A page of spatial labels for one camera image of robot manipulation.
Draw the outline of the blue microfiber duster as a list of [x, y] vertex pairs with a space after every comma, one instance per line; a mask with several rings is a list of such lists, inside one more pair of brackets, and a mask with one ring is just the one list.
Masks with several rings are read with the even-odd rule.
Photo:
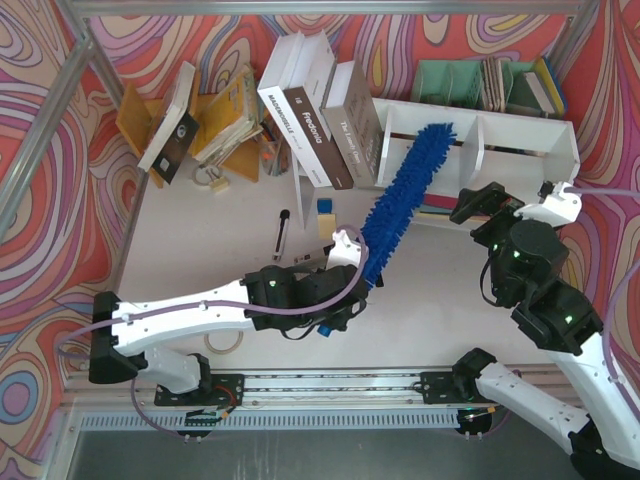
[[427, 187], [444, 165], [456, 134], [450, 123], [432, 123], [421, 129], [413, 141], [392, 183], [386, 187], [368, 213], [361, 228], [343, 225], [368, 248], [365, 265], [357, 273], [348, 289], [358, 277], [367, 284], [368, 292], [387, 266], [405, 234], [415, 210], [422, 204]]

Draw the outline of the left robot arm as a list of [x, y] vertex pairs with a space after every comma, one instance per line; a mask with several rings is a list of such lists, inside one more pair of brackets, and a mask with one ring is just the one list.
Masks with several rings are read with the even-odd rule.
[[99, 293], [89, 380], [111, 385], [143, 376], [173, 394], [205, 391], [207, 360], [166, 349], [164, 343], [228, 330], [343, 331], [365, 309], [367, 296], [367, 284], [353, 265], [317, 271], [270, 265], [222, 287], [148, 303]]

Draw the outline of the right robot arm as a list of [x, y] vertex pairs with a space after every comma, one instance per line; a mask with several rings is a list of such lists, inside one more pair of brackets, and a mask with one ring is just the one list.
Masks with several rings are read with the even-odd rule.
[[584, 479], [639, 476], [639, 397], [629, 390], [611, 349], [610, 317], [600, 318], [578, 289], [561, 279], [569, 251], [558, 229], [576, 220], [584, 194], [567, 182], [543, 183], [537, 204], [526, 204], [492, 182], [460, 191], [450, 219], [483, 215], [470, 235], [486, 248], [480, 274], [491, 282], [483, 297], [510, 310], [518, 329], [556, 364], [582, 402], [576, 408], [527, 383], [488, 352], [475, 348], [452, 368], [466, 401], [496, 402], [547, 435]]

